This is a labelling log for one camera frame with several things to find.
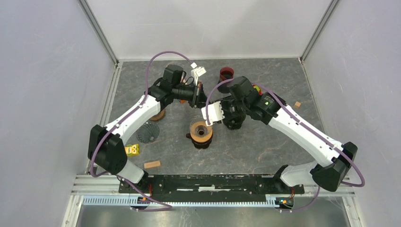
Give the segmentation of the brown glass dripper cup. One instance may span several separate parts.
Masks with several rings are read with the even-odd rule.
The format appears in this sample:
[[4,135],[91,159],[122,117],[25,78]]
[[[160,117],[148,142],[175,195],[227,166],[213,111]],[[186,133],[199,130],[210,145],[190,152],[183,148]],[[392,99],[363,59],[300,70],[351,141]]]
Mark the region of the brown glass dripper cup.
[[195,148],[207,149],[210,146],[210,144],[212,143],[213,136],[211,136],[210,139],[208,139],[206,142],[198,142],[198,141],[194,140],[190,133],[186,134],[186,138],[188,138],[192,141],[192,144],[194,145]]

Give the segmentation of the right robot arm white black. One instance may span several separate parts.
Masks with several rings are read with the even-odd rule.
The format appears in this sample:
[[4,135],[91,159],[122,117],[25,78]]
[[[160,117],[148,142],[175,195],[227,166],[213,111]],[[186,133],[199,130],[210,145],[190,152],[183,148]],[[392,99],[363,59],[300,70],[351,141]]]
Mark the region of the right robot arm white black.
[[316,184],[335,192],[352,167],[357,146],[352,142],[335,140],[300,117],[291,106],[272,92],[261,93],[246,77],[237,77],[227,83],[230,96],[221,100],[226,120],[250,116],[253,120],[284,133],[306,150],[314,161],[297,166],[285,165],[273,180],[279,193],[299,184]]

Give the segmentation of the clear glass dripper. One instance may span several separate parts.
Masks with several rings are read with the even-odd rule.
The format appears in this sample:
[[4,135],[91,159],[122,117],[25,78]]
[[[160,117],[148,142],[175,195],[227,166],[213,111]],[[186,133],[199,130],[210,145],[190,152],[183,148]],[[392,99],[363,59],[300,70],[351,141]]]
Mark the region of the clear glass dripper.
[[212,126],[207,126],[202,118],[195,118],[190,123],[190,134],[198,142],[206,142],[213,134]]

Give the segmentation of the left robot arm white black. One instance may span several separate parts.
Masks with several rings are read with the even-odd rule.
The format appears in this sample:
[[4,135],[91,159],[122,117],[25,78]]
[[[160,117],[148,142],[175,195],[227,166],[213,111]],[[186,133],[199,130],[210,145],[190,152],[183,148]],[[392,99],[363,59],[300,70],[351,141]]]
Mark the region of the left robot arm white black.
[[140,100],[106,126],[95,125],[90,131],[88,158],[106,172],[129,180],[136,192],[148,188],[145,171],[128,160],[125,144],[128,139],[151,117],[176,100],[188,101],[190,107],[202,108],[206,104],[203,85],[198,78],[206,73],[204,67],[192,64],[190,83],[182,78],[186,72],[177,65],[168,65]]

